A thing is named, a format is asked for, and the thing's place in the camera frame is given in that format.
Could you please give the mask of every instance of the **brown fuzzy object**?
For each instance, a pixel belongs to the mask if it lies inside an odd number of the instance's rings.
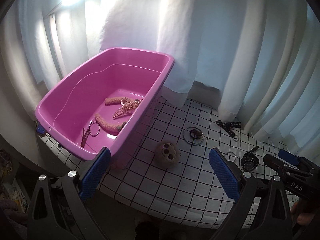
[[[106,106],[109,106],[109,105],[117,105],[117,104],[121,104],[121,99],[123,97],[117,97],[117,98],[106,98],[104,100],[104,104]],[[134,99],[131,99],[131,98],[128,98],[129,99],[129,102],[132,102],[134,101]]]
[[[108,123],[106,122],[106,120],[102,118],[100,114],[95,114],[94,117],[96,118],[96,121],[98,122],[100,127],[112,135],[118,135],[118,133],[126,124],[126,122],[123,122],[121,125],[114,125],[114,124]]]
[[[161,141],[155,149],[157,162],[164,168],[175,166],[180,158],[180,151],[175,143]]]

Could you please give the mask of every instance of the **pink plastic tub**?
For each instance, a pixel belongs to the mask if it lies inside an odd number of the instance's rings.
[[[151,104],[157,100],[173,63],[173,57],[164,53],[131,48],[107,49],[59,82],[40,101],[36,117],[71,154],[92,160],[102,147],[107,147],[114,161],[122,156],[120,166],[126,165],[143,139],[152,116],[148,109],[154,108]],[[107,97],[143,100],[132,115],[113,120],[112,115],[121,105],[105,106]],[[95,121],[96,113],[109,123],[127,123],[117,136],[103,129],[96,137],[89,135],[82,148],[82,129],[87,130],[90,122]],[[92,133],[97,131],[98,126],[93,124]]]

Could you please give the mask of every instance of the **blue gripper pad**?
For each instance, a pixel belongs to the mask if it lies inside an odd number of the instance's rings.
[[[228,198],[232,198],[237,202],[240,198],[239,183],[230,168],[215,149],[212,149],[209,152],[209,163]]]
[[[299,159],[295,155],[293,155],[285,150],[280,150],[278,152],[278,155],[279,155],[280,159],[283,159],[284,161],[290,163],[293,166],[299,165],[299,162],[300,162]]]
[[[81,192],[79,196],[82,201],[92,197],[95,192],[100,179],[105,173],[111,160],[111,153],[108,148],[104,148],[97,160],[93,163],[81,180]]]

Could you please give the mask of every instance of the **silver screw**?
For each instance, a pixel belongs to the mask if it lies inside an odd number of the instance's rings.
[[[69,177],[74,177],[76,174],[77,174],[76,171],[69,171],[69,172],[68,172],[68,176],[69,176]]]
[[[42,175],[39,176],[39,180],[42,181],[42,180],[44,180],[44,179],[45,179],[45,175],[44,175],[44,174],[42,174]]]
[[[251,173],[248,172],[248,171],[245,171],[245,172],[243,173],[243,176],[244,176],[245,178],[251,178]]]
[[[281,181],[281,178],[280,178],[278,175],[275,175],[275,176],[273,177],[273,179],[274,179],[275,181]]]

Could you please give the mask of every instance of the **metal ring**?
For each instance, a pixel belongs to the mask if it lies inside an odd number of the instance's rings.
[[[233,140],[234,140],[235,142],[239,141],[239,136],[235,134],[235,136],[233,137]]]
[[[91,125],[94,124],[94,123],[96,123],[96,124],[99,126],[99,130],[98,130],[98,132],[97,132],[96,134],[93,135],[93,134],[91,133],[91,131],[90,131],[90,127],[91,127]],[[97,136],[99,132],[100,132],[100,125],[99,125],[98,122],[95,121],[95,122],[92,122],[92,123],[89,124],[89,134],[90,134],[92,137]]]
[[[199,130],[199,131],[201,132],[201,137],[202,137],[201,142],[199,142],[199,143],[194,143],[194,142],[188,141],[188,140],[185,138],[184,133],[185,133],[185,131],[187,131],[187,129],[189,129],[189,128],[195,128],[196,130]],[[200,144],[202,144],[202,142],[204,141],[204,134],[203,134],[203,132],[202,132],[199,128],[195,127],[195,126],[190,126],[190,127],[185,128],[185,129],[183,130],[182,135],[183,135],[183,139],[185,140],[185,142],[188,143],[188,144],[190,144],[190,145],[193,145],[193,146],[200,145]]]
[[[230,155],[230,157],[231,157],[231,154],[233,154],[233,155],[234,155],[234,157],[235,157],[235,159],[233,160],[233,162],[235,162],[235,161],[236,161],[236,154],[235,154],[234,152],[231,152],[231,151],[230,151],[230,152],[226,152],[226,153],[224,154],[224,156],[223,156],[223,157],[226,157],[226,155],[227,155],[227,154],[229,154],[229,155]]]

